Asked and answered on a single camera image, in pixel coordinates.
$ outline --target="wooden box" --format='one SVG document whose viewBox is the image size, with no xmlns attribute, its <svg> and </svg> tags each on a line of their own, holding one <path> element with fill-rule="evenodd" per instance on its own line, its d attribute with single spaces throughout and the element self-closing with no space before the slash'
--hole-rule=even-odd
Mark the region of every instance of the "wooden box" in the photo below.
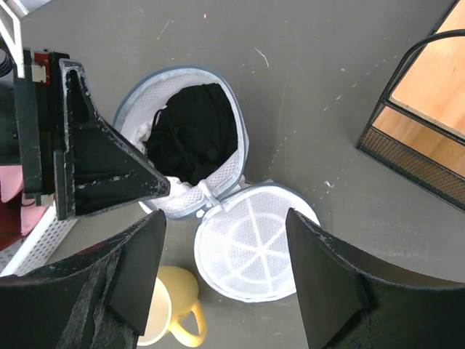
<svg viewBox="0 0 465 349">
<path fill-rule="evenodd" d="M 465 210 L 465 0 L 401 60 L 357 148 Z"/>
</svg>

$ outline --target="black garment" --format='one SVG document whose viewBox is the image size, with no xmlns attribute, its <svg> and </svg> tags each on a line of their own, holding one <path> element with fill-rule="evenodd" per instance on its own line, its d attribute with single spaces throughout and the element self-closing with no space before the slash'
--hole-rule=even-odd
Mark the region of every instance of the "black garment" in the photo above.
<svg viewBox="0 0 465 349">
<path fill-rule="evenodd" d="M 163 175 L 197 185 L 238 149 L 232 111 L 218 84 L 182 89 L 153 119 L 148 158 Z"/>
</svg>

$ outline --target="metal frame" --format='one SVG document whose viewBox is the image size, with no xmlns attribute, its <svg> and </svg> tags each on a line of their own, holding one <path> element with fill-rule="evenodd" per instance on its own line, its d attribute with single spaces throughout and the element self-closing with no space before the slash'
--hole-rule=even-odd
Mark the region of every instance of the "metal frame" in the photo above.
<svg viewBox="0 0 465 349">
<path fill-rule="evenodd" d="M 364 146 L 363 142 L 365 140 L 365 136 L 367 135 L 368 131 L 370 129 L 373 129 L 373 123 L 374 121 L 378 118 L 379 114 L 382 112 L 382 110 L 386 107 L 391 108 L 398 113 L 401 113 L 404 116 L 407 116 L 408 118 L 422 124 L 425 127 L 428 127 L 429 129 L 432 129 L 433 131 L 447 137 L 448 139 L 452 140 L 453 142 L 456 142 L 460 145 L 465 145 L 465 139 L 462 137 L 459 137 L 452 132 L 449 132 L 446 129 L 443 129 L 436 124 L 433 124 L 432 122 L 420 117 L 419 115 L 416 115 L 415 113 L 412 113 L 411 111 L 406 110 L 404 107 L 396 104 L 394 101 L 390 99 L 393 91 L 397 87 L 397 85 L 400 83 L 400 81 L 403 79 L 405 74 L 408 72 L 412 64 L 416 61 L 418 56 L 421 54 L 423 51 L 424 47 L 427 44 L 430 44 L 434 41 L 442 40 L 442 39 L 448 39 L 452 37 L 464 37 L 465 40 L 465 29 L 457 29 L 453 31 L 446 31 L 446 32 L 441 32 L 437 33 L 437 29 L 442 25 L 444 20 L 448 17 L 448 15 L 453 11 L 455 6 L 460 0 L 455 0 L 447 9 L 445 14 L 440 18 L 440 20 L 434 25 L 433 29 L 429 32 L 429 35 L 419 41 L 418 43 L 414 44 L 402 57 L 400 60 L 398 66 L 395 69 L 395 72 L 392 74 L 391 78 L 387 82 L 387 85 L 385 86 L 383 92 L 381 93 L 380 98 L 376 102 L 376 106 L 373 110 L 373 113 L 371 114 L 368 123 L 365 125 L 365 128 L 363 130 L 363 133 L 360 137 L 360 139 L 357 141 L 356 148 L 359 151 L 362 151 L 369 155 L 370 157 L 376 159 L 377 161 L 381 162 L 382 164 L 388 166 L 390 169 L 396 171 L 403 177 L 408 178 L 410 181 L 414 182 L 417 185 L 420 185 L 422 188 L 426 189 L 430 193 L 433 193 L 434 195 L 440 197 L 441 199 L 447 201 L 449 204 L 454 205 L 455 207 L 459 208 L 460 210 L 465 211 L 465 206 L 463 203 L 460 201 L 451 198 L 449 195 L 446 193 L 443 193 L 441 190 L 436 189 L 434 186 L 430 185 L 427 182 L 424 182 L 420 178 L 417 178 L 413 174 L 408 173 L 401 167 L 399 167 L 396 164 L 391 163 L 390 161 L 387 161 L 386 159 L 381 159 L 379 154 L 376 154 L 376 152 L 371 151 L 370 149 L 366 148 Z M 422 161 L 425 161 L 426 163 L 432 164 L 438 169 L 441 169 L 442 171 L 447 172 L 448 175 L 453 176 L 457 180 L 461 180 L 465 183 L 465 178 L 458 173 L 438 164 L 436 161 L 430 159 L 427 156 L 424 156 L 423 154 L 418 153 L 414 149 L 408 147 L 407 145 L 404 145 L 403 143 L 399 142 L 398 140 L 390 137 L 389 135 L 384 134 L 382 131 L 376 129 L 376 131 L 380 134 L 382 134 L 384 137 L 387 139 L 391 140 L 392 142 L 396 143 L 399 145 L 403 150 L 408 151 L 409 153 L 413 154 L 414 156 L 418 157 L 418 159 L 421 159 Z"/>
</svg>

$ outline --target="yellow mug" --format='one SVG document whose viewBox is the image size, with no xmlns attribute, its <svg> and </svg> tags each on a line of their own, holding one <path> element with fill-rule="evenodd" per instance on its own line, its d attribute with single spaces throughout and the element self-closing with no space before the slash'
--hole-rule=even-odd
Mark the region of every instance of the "yellow mug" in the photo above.
<svg viewBox="0 0 465 349">
<path fill-rule="evenodd" d="M 197 321 L 198 335 L 182 327 L 182 321 L 192 312 Z M 171 332 L 183 345 L 196 348 L 206 337 L 206 322 L 198 300 L 198 283 L 189 271 L 178 267 L 158 269 L 152 303 L 144 336 L 137 345 L 152 345 Z"/>
</svg>

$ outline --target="wooden panel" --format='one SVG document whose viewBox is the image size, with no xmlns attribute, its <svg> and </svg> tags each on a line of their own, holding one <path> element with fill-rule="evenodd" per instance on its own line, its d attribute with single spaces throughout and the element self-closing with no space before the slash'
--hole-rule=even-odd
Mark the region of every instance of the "wooden panel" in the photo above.
<svg viewBox="0 0 465 349">
<path fill-rule="evenodd" d="M 438 32 L 465 28 L 465 0 Z M 465 37 L 429 44 L 392 93 L 393 102 L 465 138 Z"/>
<path fill-rule="evenodd" d="M 379 114 L 373 126 L 465 177 L 465 146 L 388 107 Z"/>
</svg>

